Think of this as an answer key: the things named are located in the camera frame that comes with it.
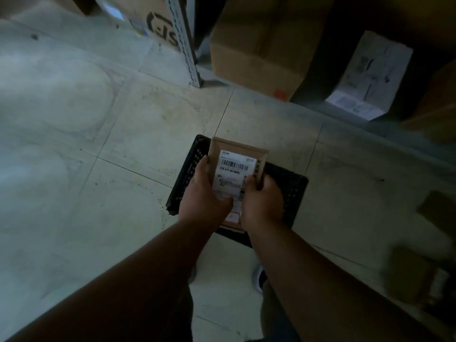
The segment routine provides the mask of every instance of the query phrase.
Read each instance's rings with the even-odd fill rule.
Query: concrete floor
[[[391,247],[449,253],[415,209],[431,189],[456,193],[451,168],[297,105],[185,87],[178,59],[47,2],[0,20],[0,340],[176,221],[165,202],[199,133],[269,149],[306,175],[294,230],[384,295]],[[196,342],[261,337],[258,262],[212,236],[191,285]]]

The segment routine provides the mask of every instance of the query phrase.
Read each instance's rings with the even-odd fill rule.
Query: white paper label
[[[107,4],[103,4],[103,6],[104,6],[104,9],[106,10],[106,12],[108,12],[113,17],[120,19],[120,20],[124,19],[124,17],[122,16],[122,13],[117,8],[107,5]]]
[[[222,150],[212,190],[217,199],[233,197],[233,209],[225,221],[239,223],[245,193],[245,178],[255,171],[256,159]]]

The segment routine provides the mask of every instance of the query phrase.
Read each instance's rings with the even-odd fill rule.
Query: person's right hand
[[[241,225],[248,232],[264,223],[280,223],[284,208],[282,192],[269,175],[264,176],[263,188],[256,188],[255,178],[245,180],[245,195],[242,202]]]

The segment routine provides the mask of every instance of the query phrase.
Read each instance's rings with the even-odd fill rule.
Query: pants
[[[179,303],[170,319],[162,341],[191,342],[191,319],[193,316],[193,299],[190,288],[184,288]],[[291,325],[285,311],[277,299],[269,281],[263,285],[263,303],[260,311],[261,330],[264,339],[260,341],[300,341],[298,334]]]

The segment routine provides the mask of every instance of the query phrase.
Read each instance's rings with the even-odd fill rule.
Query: black plastic crate
[[[184,191],[195,173],[195,168],[198,162],[204,157],[204,155],[209,153],[210,144],[211,139],[203,135],[197,135],[193,141],[187,158],[185,158],[184,165],[180,170],[176,183],[174,184],[168,201],[166,202],[166,209],[171,215],[174,216],[179,213],[179,206],[181,204]],[[288,171],[287,169],[275,166],[268,162],[265,164],[264,172],[271,175],[282,191],[285,204],[282,221],[286,226],[291,228],[293,226],[293,222],[295,221],[296,214],[298,213],[299,205],[301,204],[301,200],[309,180],[305,176],[293,173],[292,171]],[[247,233],[238,233],[224,228],[217,229],[216,233],[226,236],[227,238],[248,247],[252,247],[252,243],[250,242],[250,238]]]

